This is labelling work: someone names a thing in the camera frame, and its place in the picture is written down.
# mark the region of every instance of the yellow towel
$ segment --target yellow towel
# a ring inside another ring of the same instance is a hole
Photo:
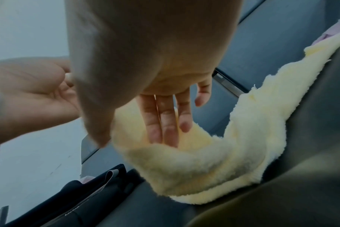
[[[179,130],[178,149],[150,144],[131,101],[115,113],[112,143],[157,194],[179,202],[207,203],[259,183],[286,147],[286,120],[339,47],[340,33],[307,47],[301,61],[284,65],[261,88],[241,95],[223,138],[194,124],[189,133]]]

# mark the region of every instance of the black fabric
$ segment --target black fabric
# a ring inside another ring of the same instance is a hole
[[[127,173],[123,164],[111,170],[118,170],[118,175],[112,178],[111,172],[106,171],[86,184],[79,181],[69,182],[59,193],[6,226],[41,226],[67,212],[70,212],[69,215],[59,218],[50,226],[94,226],[143,181],[135,170]],[[105,184],[101,192],[89,198]],[[84,200],[86,202],[79,208],[71,211]]]

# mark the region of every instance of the fluffy yellow fabric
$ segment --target fluffy yellow fabric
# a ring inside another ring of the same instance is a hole
[[[286,120],[339,47],[340,34],[307,47],[304,59],[284,65],[261,88],[241,95],[223,138],[194,124],[189,133],[180,133],[178,149],[150,144],[131,101],[116,111],[112,143],[156,193],[176,201],[207,203],[259,183],[286,146]]]

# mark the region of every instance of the hand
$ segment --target hand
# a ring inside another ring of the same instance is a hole
[[[211,74],[236,28],[242,0],[66,0],[70,58],[85,127],[99,146],[116,108],[138,96],[150,142],[176,147],[179,127],[211,95]]]
[[[25,133],[75,120],[79,108],[75,90],[65,76],[69,61],[60,58],[20,58],[0,61],[0,144]]]

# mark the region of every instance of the palm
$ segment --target palm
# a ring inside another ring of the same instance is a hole
[[[67,60],[15,59],[0,62],[0,92],[5,98],[2,118],[26,132],[37,131],[79,117],[77,97],[65,80]]]

